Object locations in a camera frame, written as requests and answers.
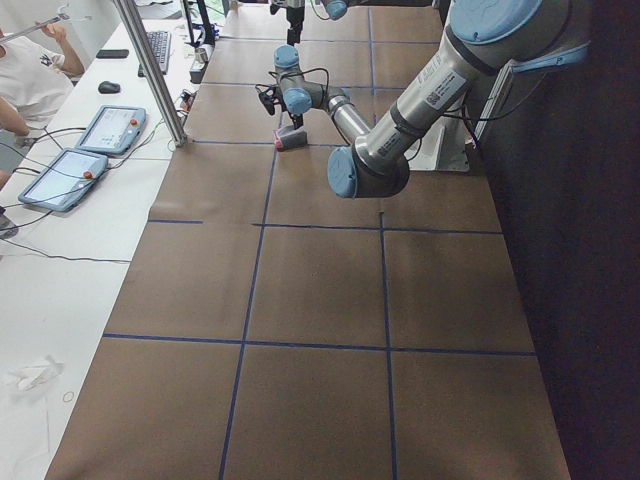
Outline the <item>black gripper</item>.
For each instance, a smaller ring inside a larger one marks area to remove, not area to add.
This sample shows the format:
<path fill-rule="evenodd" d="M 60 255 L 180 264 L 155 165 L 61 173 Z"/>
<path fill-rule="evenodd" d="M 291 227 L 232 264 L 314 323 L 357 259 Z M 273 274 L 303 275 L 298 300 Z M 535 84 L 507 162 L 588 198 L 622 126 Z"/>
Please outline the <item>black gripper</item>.
<path fill-rule="evenodd" d="M 277 85 L 256 84 L 254 88 L 260 103 L 270 116 L 274 116 L 276 108 L 280 107 L 282 112 L 289 116 L 294 130 L 298 130 L 304 126 L 304 116 L 296 115 L 289 111 L 285 104 L 283 94 Z"/>
<path fill-rule="evenodd" d="M 305 18 L 304 0 L 271 0 L 270 12 L 275 15 L 279 9 L 284 9 L 290 28 L 287 29 L 287 44 L 295 46 L 300 42 L 300 31 Z"/>

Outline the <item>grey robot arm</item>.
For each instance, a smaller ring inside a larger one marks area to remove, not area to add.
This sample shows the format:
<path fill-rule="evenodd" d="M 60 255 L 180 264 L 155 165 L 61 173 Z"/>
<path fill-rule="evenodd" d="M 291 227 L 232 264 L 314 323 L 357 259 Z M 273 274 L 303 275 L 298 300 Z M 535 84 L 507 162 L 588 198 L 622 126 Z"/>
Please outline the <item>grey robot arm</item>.
<path fill-rule="evenodd" d="M 590 1 L 453 1 L 439 49 L 382 119 L 370 126 L 347 94 L 305 79 L 295 47 L 274 53 L 272 85 L 255 87 L 269 114 L 311 109 L 331 118 L 346 144 L 328 160 L 328 183 L 342 198 L 385 198 L 407 184 L 406 151 L 421 140 L 481 77 L 508 63 L 517 70 L 556 70 L 587 55 Z"/>

